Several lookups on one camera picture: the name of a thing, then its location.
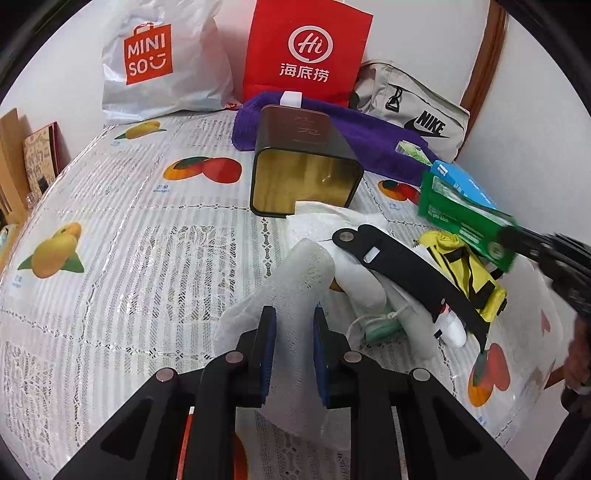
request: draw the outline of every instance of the metal tin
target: metal tin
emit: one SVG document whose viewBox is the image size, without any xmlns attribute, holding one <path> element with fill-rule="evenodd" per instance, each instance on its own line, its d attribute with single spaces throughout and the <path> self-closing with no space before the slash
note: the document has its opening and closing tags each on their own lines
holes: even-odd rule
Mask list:
<svg viewBox="0 0 591 480">
<path fill-rule="evenodd" d="M 328 115 L 281 105 L 262 109 L 252 169 L 255 214 L 284 217 L 298 200 L 348 207 L 362 177 Z"/>
</svg>

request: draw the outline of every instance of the nike swoosh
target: nike swoosh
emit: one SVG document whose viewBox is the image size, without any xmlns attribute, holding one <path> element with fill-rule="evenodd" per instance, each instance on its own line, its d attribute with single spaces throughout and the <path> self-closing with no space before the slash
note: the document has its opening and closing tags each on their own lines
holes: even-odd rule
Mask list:
<svg viewBox="0 0 591 480">
<path fill-rule="evenodd" d="M 409 120 L 408 122 L 406 122 L 406 123 L 404 124 L 404 128 L 405 128 L 406 130 L 411 130 L 411 131 L 413 131 L 413 132 L 416 132 L 416 133 L 418 133 L 418 134 L 419 134 L 421 137 L 449 138 L 449 137 L 446 137 L 445 135 L 442 135 L 442 134 L 434 134 L 433 132 L 430 132 L 430 131 L 428 131 L 428 130 L 419 130 L 419 129 L 418 129 L 418 128 L 417 128 L 417 127 L 414 125 L 414 123 L 417 121 L 417 118 L 418 118 L 418 117 L 416 117 L 416 118 L 413 118 L 412 120 Z"/>
</svg>

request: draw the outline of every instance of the white lace tablecloth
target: white lace tablecloth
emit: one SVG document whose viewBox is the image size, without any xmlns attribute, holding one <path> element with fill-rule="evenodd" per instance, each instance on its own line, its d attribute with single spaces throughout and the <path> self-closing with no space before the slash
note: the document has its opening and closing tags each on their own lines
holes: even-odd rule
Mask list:
<svg viewBox="0 0 591 480">
<path fill-rule="evenodd" d="M 158 131 L 115 140 L 107 129 L 50 187 L 30 217 L 0 283 L 0 434 L 32 478 L 48 480 L 156 370 L 201 368 L 226 308 L 271 275 L 285 255 L 283 220 L 249 209 L 252 152 L 231 144 L 234 112 L 174 115 Z M 236 183 L 204 175 L 169 181 L 164 170 L 193 156 L 229 157 Z M 351 208 L 381 212 L 390 233 L 412 245 L 430 226 L 410 201 L 387 198 L 383 177 L 366 173 Z M 36 246 L 69 222 L 82 225 L 76 253 L 84 273 L 39 279 L 18 270 Z M 540 275 L 517 262 L 506 276 L 509 305 L 493 323 L 511 372 L 507 391 L 471 405 L 467 381 L 478 344 L 440 346 L 413 360 L 400 337 L 365 353 L 383 366 L 428 368 L 504 445 L 537 399 L 553 365 L 561 330 Z M 323 306 L 330 325 L 350 322 L 342 293 Z M 550 331 L 540 329 L 544 311 Z M 239 409 L 236 431 L 251 479 L 345 479 L 348 452 L 290 436 L 252 410 Z"/>
</svg>

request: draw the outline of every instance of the hi logo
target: hi logo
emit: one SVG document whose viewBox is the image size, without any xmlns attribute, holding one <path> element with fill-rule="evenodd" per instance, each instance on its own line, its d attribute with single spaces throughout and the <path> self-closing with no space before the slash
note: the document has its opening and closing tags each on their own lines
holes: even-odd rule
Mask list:
<svg viewBox="0 0 591 480">
<path fill-rule="evenodd" d="M 173 72 L 170 24 L 154 26 L 146 22 L 134 28 L 123 42 L 127 85 Z"/>
<path fill-rule="evenodd" d="M 441 134 L 445 123 L 426 110 L 420 116 L 413 118 L 404 124 L 404 128 L 418 133 L 421 137 L 449 138 Z"/>
<path fill-rule="evenodd" d="M 324 28 L 305 25 L 291 33 L 287 46 L 295 59 L 305 63 L 319 63 L 330 57 L 333 41 Z"/>
</svg>

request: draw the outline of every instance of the nike bag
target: nike bag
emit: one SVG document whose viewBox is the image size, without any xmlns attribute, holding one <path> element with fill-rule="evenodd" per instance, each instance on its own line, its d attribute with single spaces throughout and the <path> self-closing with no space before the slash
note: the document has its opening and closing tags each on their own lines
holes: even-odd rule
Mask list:
<svg viewBox="0 0 591 480">
<path fill-rule="evenodd" d="M 355 94 L 351 107 L 418 133 L 441 160 L 456 158 L 470 117 L 461 106 L 387 61 L 361 65 Z"/>
<path fill-rule="evenodd" d="M 107 124 L 179 110 L 215 111 L 235 103 L 230 63 L 213 19 L 219 0 L 123 5 L 102 57 Z"/>
<path fill-rule="evenodd" d="M 347 106 L 371 21 L 371 15 L 333 0 L 258 0 L 244 101 L 267 90 L 295 90 Z"/>
</svg>

